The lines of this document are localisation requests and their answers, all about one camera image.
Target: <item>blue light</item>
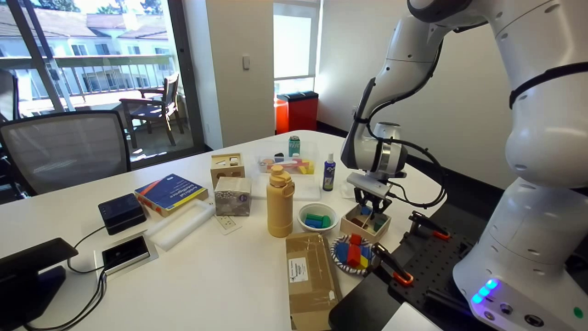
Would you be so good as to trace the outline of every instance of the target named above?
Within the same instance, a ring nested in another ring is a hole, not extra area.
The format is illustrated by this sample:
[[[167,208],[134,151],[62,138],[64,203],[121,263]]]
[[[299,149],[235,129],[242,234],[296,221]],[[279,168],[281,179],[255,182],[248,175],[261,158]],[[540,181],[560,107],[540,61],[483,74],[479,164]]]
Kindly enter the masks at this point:
[[[489,291],[489,289],[485,289],[485,287],[481,287],[481,289],[478,291],[478,295],[485,298],[485,296],[489,296],[489,295],[490,295],[490,291]]]
[[[492,289],[496,289],[496,287],[498,287],[498,282],[496,282],[496,280],[485,282],[485,289],[492,291]]]
[[[483,302],[483,298],[476,295],[476,296],[472,296],[472,302],[478,306]]]

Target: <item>balcony railing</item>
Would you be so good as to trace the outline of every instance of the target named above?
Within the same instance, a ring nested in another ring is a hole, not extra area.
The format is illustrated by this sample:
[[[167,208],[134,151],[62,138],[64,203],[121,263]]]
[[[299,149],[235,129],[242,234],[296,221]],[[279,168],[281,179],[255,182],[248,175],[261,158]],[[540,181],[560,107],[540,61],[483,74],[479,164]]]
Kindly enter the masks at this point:
[[[173,55],[55,57],[48,67],[62,103],[68,96],[73,107],[116,103],[139,89],[161,87],[176,72]],[[18,78],[24,116],[53,109],[29,57],[0,57],[0,68]]]

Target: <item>bowl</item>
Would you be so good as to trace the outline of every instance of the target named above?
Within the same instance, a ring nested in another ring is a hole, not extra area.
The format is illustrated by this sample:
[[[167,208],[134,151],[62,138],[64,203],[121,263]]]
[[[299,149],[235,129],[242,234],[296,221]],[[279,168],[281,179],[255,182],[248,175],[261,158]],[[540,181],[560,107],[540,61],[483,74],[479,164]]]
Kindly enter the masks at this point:
[[[297,223],[308,232],[329,232],[340,219],[327,204],[305,204],[297,210]]]

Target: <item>yellow bottle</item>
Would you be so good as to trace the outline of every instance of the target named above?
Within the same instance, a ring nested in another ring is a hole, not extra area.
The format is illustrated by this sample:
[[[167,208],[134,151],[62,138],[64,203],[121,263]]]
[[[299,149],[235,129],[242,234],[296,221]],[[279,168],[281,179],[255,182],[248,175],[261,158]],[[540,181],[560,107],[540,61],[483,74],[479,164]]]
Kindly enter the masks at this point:
[[[294,182],[279,164],[272,166],[272,175],[266,188],[266,201],[270,236],[285,238],[292,234]]]

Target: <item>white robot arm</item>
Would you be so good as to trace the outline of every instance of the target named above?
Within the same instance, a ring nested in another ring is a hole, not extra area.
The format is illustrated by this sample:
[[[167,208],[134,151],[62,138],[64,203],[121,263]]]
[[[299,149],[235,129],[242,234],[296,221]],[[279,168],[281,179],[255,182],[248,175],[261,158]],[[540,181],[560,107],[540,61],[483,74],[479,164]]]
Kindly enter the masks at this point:
[[[588,329],[588,296],[564,261],[588,234],[586,0],[408,0],[384,70],[365,87],[342,162],[375,181],[402,168],[393,127],[375,112],[417,92],[443,35],[490,24],[511,79],[507,162],[520,177],[478,245],[454,267],[470,311],[496,329]]]

